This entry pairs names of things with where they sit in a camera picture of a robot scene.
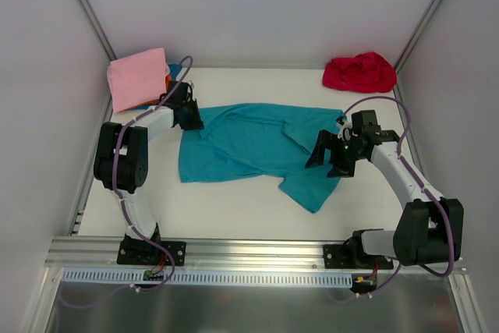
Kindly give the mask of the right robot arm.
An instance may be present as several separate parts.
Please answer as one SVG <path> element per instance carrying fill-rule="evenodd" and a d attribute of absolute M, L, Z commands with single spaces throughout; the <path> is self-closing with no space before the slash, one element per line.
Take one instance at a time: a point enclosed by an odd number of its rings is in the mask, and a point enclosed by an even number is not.
<path fill-rule="evenodd" d="M 402 207 L 393 231 L 363 229 L 350 238 L 349 261 L 364 268 L 376 257 L 398 260 L 404 266 L 446 263 L 452 268 L 461 256 L 464 208 L 431 186 L 402 154 L 400 136 L 382 129 L 375 111 L 338 118 L 339 131 L 322 129 L 306 168 L 328 162 L 330 178 L 350 178 L 357 161 L 367 160 L 386 179 Z"/>

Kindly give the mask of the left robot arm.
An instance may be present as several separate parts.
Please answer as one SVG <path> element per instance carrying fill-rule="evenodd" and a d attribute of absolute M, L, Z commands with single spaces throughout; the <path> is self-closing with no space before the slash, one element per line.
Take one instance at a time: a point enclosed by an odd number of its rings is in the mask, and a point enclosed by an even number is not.
<path fill-rule="evenodd" d="M 145 264 L 155 263 L 162 254 L 159 226 L 143 191 L 149 142 L 176 126 L 184 131 L 203 128 L 193 85 L 187 82 L 172 82 L 156 105 L 125 124 L 105 122 L 98 137 L 94 178 L 102 182 L 119 205 L 126 223 L 125 254 L 134 251 Z"/>

